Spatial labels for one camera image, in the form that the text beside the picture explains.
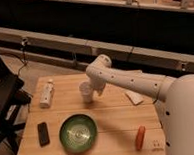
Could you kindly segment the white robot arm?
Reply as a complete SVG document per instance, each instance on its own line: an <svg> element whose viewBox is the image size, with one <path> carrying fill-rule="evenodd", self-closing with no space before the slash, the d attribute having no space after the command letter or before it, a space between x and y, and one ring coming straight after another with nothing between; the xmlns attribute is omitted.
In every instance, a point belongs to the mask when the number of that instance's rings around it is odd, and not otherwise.
<svg viewBox="0 0 194 155"><path fill-rule="evenodd" d="M164 101L166 155L194 155L194 74L173 78L116 70L103 54L87 66L86 75L99 94L110 83Z"/></svg>

